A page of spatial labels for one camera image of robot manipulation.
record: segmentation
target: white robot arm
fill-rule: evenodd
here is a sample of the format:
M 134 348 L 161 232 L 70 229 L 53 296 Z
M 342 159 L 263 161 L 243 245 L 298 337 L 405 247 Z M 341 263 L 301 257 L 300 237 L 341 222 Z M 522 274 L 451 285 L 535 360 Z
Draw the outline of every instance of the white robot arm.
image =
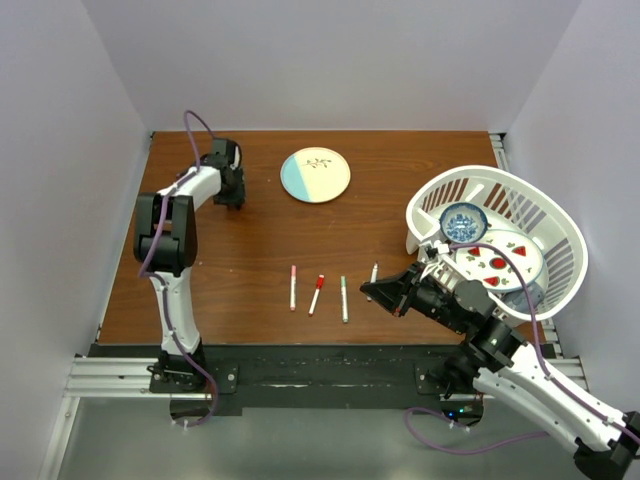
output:
M 434 258 L 448 248 L 427 252 Z M 458 353 L 430 377 L 448 389 L 473 387 L 507 403 L 572 453 L 588 478 L 622 479 L 640 444 L 640 414 L 605 404 L 551 366 L 493 316 L 495 303 L 481 282 L 464 280 L 448 292 L 426 267 L 416 262 L 360 290 L 395 316 L 413 308 L 465 335 Z
M 199 165 L 155 194 L 140 194 L 136 203 L 134 256 L 153 284 L 162 321 L 162 352 L 154 375 L 172 375 L 187 388 L 197 388 L 202 379 L 193 374 L 173 333 L 185 353 L 204 364 L 191 301 L 191 268 L 198 252 L 195 211 L 210 198 L 215 204 L 239 209 L 245 200 L 241 165 L 239 145 L 216 138 L 211 153 L 204 155 Z M 163 209 L 165 221 L 161 222 Z

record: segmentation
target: white plastic basket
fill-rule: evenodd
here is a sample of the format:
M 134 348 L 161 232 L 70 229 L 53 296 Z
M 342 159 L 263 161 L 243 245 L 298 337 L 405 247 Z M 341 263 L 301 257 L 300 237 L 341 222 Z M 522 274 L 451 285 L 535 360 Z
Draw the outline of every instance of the white plastic basket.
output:
M 529 236 L 542 250 L 548 286 L 546 296 L 536 308 L 536 318 L 545 320 L 564 308 L 576 294 L 587 271 L 587 246 L 580 230 L 567 213 L 547 195 L 510 173 L 484 166 L 467 166 L 448 170 L 435 177 L 407 206 L 407 252 L 436 240 L 444 241 L 440 215 L 456 202 L 470 202 L 481 207 L 492 228 L 519 231 Z M 462 278 L 470 278 L 454 262 L 444 257 L 432 275 L 449 290 Z M 489 293 L 496 302 L 495 314 L 510 326 L 531 320 L 528 313 L 509 308 L 499 295 Z

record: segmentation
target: marker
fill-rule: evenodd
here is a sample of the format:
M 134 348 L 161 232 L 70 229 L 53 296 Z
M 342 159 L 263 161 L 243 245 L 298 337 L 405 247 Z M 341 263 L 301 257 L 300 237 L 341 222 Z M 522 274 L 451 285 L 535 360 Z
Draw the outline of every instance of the marker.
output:
M 316 303 L 318 303 L 318 296 L 320 295 L 320 289 L 324 283 L 324 275 L 318 275 L 318 281 L 316 282 L 316 291 L 313 294 L 313 300 L 311 300 L 311 308 L 309 308 L 309 316 L 313 316 L 313 312 L 316 309 Z
M 373 264 L 373 269 L 371 270 L 371 283 L 375 282 L 378 278 L 378 262 Z M 367 302 L 371 301 L 371 297 L 367 297 Z
M 296 311 L 296 266 L 291 265 L 291 293 L 289 296 L 289 308 Z
M 347 308 L 347 277 L 340 277 L 340 293 L 342 294 L 342 323 L 349 323 L 349 311 Z

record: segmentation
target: gray floor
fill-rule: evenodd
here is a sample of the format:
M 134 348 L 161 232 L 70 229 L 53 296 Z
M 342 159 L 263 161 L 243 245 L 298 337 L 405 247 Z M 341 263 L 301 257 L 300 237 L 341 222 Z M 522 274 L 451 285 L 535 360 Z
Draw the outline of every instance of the gray floor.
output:
M 473 448 L 537 430 L 498 402 L 465 434 L 418 416 L 424 435 Z M 62 480 L 111 479 L 504 479 L 584 477 L 549 438 L 476 456 L 420 445 L 400 411 L 249 409 L 185 432 L 171 425 L 168 401 L 83 400 Z

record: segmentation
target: white backdrop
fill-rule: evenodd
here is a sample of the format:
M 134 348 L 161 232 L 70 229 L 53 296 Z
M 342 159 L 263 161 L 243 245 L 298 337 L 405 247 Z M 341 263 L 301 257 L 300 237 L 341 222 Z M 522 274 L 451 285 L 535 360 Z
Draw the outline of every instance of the white backdrop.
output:
M 79 0 L 4 0 L 0 45 L 0 478 L 33 480 L 109 294 L 147 134 Z
M 587 279 L 557 328 L 592 391 L 625 410 L 640 410 L 639 19 L 637 0 L 584 0 L 506 137 L 515 173 L 585 235 Z
M 504 131 L 579 0 L 83 0 L 145 125 Z

